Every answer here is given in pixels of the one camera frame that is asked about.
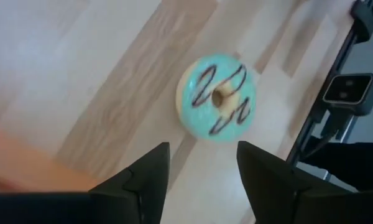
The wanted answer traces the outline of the black aluminium table frame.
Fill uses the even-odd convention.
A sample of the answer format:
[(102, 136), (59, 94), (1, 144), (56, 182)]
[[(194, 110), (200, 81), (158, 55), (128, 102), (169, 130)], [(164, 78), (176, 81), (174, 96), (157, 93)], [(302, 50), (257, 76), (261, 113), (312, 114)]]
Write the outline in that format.
[[(371, 5), (373, 12), (373, 0), (371, 0)], [(296, 164), (301, 157), (308, 155), (306, 145), (311, 138), (314, 127), (316, 124), (321, 122), (326, 111), (329, 111), (330, 115), (321, 131), (320, 143), (313, 147), (313, 152), (318, 151), (321, 147), (323, 147), (323, 145), (330, 142), (330, 140), (333, 138), (336, 140), (342, 140), (344, 136), (348, 136), (350, 133), (349, 128), (353, 127), (357, 118), (360, 117), (354, 116), (342, 110), (332, 109), (322, 100), (327, 86), (334, 76), (348, 75), (347, 73), (341, 73), (341, 70), (354, 45), (357, 45), (356, 35), (352, 31), (351, 27), (346, 40), (341, 47), (341, 50), (339, 51), (330, 71), (328, 72), (324, 84), (321, 86), (319, 94), (315, 98), (313, 106), (308, 114), (308, 118), (304, 122), (302, 130), (300, 131), (297, 140), (295, 141), (292, 150), (287, 157), (287, 162)]]

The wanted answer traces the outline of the black frame bracket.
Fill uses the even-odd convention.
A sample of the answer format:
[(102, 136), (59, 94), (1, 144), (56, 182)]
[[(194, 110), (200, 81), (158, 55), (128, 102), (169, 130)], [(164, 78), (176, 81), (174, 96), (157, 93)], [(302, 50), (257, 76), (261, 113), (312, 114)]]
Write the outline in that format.
[(356, 0), (352, 5), (350, 15), (354, 19), (352, 31), (356, 35), (356, 43), (367, 42), (373, 34), (371, 0)]

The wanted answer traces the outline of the black bulky object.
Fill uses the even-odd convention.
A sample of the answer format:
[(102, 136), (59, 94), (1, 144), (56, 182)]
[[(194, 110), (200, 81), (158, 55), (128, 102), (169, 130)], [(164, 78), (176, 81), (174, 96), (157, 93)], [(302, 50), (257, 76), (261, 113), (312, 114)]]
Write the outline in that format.
[(329, 142), (301, 161), (327, 170), (359, 191), (373, 190), (373, 142)]

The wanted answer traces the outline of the green donut with dark drizzle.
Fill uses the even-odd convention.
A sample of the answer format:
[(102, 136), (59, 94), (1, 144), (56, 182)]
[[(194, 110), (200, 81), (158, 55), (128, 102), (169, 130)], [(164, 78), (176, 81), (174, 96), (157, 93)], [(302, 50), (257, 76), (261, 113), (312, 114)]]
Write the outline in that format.
[(249, 129), (254, 118), (254, 71), (232, 55), (200, 57), (177, 83), (175, 108), (194, 137), (233, 141)]

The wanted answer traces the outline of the orange translucent plastic tray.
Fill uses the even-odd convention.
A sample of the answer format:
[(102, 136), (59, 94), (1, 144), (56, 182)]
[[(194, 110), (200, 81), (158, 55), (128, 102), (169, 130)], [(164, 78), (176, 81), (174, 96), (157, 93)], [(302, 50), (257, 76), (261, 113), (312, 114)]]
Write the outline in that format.
[(88, 191), (99, 183), (0, 132), (0, 192)]

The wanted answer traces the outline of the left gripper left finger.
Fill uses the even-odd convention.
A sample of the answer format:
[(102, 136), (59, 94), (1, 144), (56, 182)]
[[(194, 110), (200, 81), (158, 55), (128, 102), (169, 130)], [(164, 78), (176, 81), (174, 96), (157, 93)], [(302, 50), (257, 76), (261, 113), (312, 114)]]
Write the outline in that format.
[(170, 170), (170, 144), (162, 142), (89, 191), (94, 224), (160, 224)]

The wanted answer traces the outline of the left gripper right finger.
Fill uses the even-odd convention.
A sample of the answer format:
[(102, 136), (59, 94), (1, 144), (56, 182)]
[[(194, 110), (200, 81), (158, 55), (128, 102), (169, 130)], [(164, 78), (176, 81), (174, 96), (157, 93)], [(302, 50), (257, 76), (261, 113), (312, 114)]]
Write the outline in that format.
[(247, 141), (237, 144), (237, 164), (258, 224), (341, 224), (332, 197), (351, 191)]

